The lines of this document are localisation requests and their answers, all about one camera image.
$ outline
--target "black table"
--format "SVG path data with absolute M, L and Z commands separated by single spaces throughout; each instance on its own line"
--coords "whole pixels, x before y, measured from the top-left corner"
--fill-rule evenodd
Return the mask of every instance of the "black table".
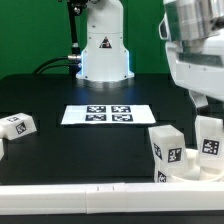
M 89 104 L 150 105 L 154 125 L 173 125 L 195 147 L 195 110 L 169 75 L 139 74 L 132 86 L 103 91 L 78 86 L 68 75 L 12 75 L 0 81 L 0 118 L 32 115 L 38 131 L 5 141 L 1 184 L 153 182 L 149 126 L 60 125 L 66 105 Z M 1 216 L 0 223 L 210 223 L 205 214 L 222 212 Z

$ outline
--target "cable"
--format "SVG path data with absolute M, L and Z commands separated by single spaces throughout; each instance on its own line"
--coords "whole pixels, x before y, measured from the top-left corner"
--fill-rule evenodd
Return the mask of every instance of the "cable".
M 67 56 L 63 56 L 63 57 L 53 58 L 53 59 L 51 59 L 49 61 L 46 61 L 42 65 L 40 65 L 38 68 L 36 68 L 32 74 L 33 75 L 37 75 L 38 72 L 40 70 L 42 70 L 44 67 L 46 67 L 47 65 L 52 64 L 52 63 L 57 62 L 57 61 L 63 61 L 63 60 L 68 60 L 68 57 Z
M 51 66 L 47 66 L 47 67 L 41 69 L 37 75 L 42 74 L 45 70 L 52 69 L 52 68 L 58 68 L 58 67 L 69 67 L 69 65 L 51 65 Z

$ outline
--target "printed marker sheet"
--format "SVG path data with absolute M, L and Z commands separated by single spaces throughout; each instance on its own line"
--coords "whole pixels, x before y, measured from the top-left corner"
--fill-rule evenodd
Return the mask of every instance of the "printed marker sheet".
M 71 124 L 153 124 L 148 105 L 67 106 L 62 125 Z

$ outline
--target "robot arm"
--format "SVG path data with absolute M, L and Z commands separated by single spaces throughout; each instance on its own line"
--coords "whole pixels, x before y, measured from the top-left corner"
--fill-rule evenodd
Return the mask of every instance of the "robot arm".
M 164 0 L 164 7 L 159 30 L 176 85 L 197 109 L 206 96 L 224 101 L 224 1 Z

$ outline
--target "black cable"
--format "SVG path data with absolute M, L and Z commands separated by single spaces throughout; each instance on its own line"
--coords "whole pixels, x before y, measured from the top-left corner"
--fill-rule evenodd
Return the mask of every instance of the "black cable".
M 68 7 L 68 16 L 69 16 L 69 22 L 70 22 L 72 43 L 75 44 L 75 43 L 78 43 L 78 37 L 76 32 L 75 15 L 74 15 L 72 3 L 67 2 L 67 7 Z
M 51 65 L 51 66 L 47 66 L 47 67 L 41 69 L 37 75 L 42 74 L 44 71 L 46 71 L 48 69 L 58 68 L 58 67 L 69 67 L 69 65 Z
M 68 60 L 68 57 L 67 57 L 67 56 L 63 56 L 63 57 L 53 58 L 53 59 L 51 59 L 51 60 L 49 60 L 49 61 L 46 61 L 46 62 L 44 62 L 42 65 L 40 65 L 38 68 L 36 68 L 32 74 L 33 74 L 33 75 L 36 75 L 36 74 L 38 74 L 38 72 L 39 72 L 41 69 L 43 69 L 43 68 L 46 67 L 47 65 L 52 64 L 52 63 L 57 62 L 57 61 L 63 61 L 63 60 Z

